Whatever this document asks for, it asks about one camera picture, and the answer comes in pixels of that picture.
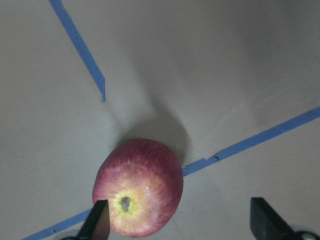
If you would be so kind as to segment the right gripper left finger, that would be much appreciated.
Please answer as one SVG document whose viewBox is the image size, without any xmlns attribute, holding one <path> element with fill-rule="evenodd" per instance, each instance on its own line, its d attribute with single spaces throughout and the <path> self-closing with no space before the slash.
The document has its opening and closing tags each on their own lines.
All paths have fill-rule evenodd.
<svg viewBox="0 0 320 240">
<path fill-rule="evenodd" d="M 107 240 L 110 234 L 108 200 L 97 200 L 78 232 L 77 240 Z"/>
</svg>

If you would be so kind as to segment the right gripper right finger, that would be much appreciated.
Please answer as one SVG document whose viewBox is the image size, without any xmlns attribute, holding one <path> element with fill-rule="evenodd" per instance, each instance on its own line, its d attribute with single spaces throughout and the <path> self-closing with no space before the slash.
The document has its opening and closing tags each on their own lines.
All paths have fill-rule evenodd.
<svg viewBox="0 0 320 240">
<path fill-rule="evenodd" d="M 250 199 L 250 230 L 256 240 L 297 240 L 297 234 L 263 197 Z"/>
</svg>

